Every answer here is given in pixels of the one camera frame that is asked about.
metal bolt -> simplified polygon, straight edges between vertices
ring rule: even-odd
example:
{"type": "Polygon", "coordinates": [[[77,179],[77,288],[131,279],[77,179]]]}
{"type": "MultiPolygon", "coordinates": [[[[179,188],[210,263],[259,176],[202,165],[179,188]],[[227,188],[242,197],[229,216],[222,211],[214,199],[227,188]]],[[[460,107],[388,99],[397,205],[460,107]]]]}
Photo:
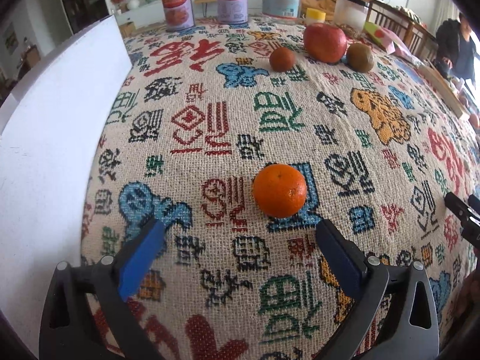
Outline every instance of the metal bolt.
{"type": "Polygon", "coordinates": [[[413,262],[413,267],[417,270],[417,271],[421,271],[423,269],[423,264],[420,262],[420,261],[414,261],[413,262]]]}
{"type": "Polygon", "coordinates": [[[100,262],[105,266],[109,266],[113,262],[113,256],[107,255],[107,256],[103,257],[100,260],[100,262]]]}
{"type": "Polygon", "coordinates": [[[375,257],[375,256],[370,256],[368,259],[368,264],[370,264],[371,266],[379,266],[380,265],[380,260],[378,259],[378,257],[375,257]]]}
{"type": "Polygon", "coordinates": [[[61,262],[59,262],[59,263],[57,264],[57,269],[58,269],[59,271],[63,271],[65,268],[67,268],[67,266],[68,266],[68,262],[66,262],[66,261],[61,261],[61,262]]]}

cardboard box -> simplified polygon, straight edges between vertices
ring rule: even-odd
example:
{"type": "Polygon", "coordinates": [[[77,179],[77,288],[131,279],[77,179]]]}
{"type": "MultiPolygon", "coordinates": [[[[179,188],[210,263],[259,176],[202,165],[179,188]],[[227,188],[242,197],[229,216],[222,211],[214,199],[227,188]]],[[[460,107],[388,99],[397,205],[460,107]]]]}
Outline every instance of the cardboard box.
{"type": "Polygon", "coordinates": [[[120,33],[122,38],[127,38],[131,35],[132,32],[136,30],[135,24],[132,21],[129,21],[128,23],[119,25],[118,28],[120,28],[120,33]]]}

wooden chair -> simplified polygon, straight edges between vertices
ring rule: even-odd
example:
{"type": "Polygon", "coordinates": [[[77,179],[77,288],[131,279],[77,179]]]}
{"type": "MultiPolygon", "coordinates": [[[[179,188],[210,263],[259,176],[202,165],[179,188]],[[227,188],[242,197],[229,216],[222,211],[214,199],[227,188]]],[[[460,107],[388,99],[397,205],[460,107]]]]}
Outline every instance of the wooden chair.
{"type": "Polygon", "coordinates": [[[370,0],[367,21],[394,32],[416,57],[435,58],[438,49],[435,37],[398,9],[382,1],[370,0]]]}

person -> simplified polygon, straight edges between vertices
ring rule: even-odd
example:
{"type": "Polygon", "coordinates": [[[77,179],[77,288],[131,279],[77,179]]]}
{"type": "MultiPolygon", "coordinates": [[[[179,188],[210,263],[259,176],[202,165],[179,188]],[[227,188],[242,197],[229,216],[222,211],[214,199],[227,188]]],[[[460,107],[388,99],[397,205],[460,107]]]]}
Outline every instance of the person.
{"type": "Polygon", "coordinates": [[[460,13],[460,22],[448,19],[437,31],[437,61],[443,61],[451,69],[450,74],[475,83],[474,58],[479,57],[468,19],[460,13]]]}

tablecloth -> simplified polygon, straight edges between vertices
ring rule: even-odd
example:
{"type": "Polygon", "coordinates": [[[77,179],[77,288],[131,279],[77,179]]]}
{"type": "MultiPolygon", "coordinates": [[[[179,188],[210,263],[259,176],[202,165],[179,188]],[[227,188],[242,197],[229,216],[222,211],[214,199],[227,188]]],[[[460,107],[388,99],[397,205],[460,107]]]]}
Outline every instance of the tablecloth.
{"type": "Polygon", "coordinates": [[[203,19],[125,40],[133,69],[94,158],[82,263],[118,252],[147,218],[167,223],[162,252],[128,300],[166,359],[310,359],[352,305],[315,243],[323,218],[386,264],[421,261],[443,335],[452,322],[475,256],[443,197],[475,190],[472,127],[407,62],[362,39],[375,54],[371,72],[324,64],[306,54],[304,29],[203,19]],[[281,46],[297,55],[286,73],[268,63],[281,46]],[[253,179],[271,163],[305,177],[306,203],[290,218],[268,218],[253,200],[253,179]]]}

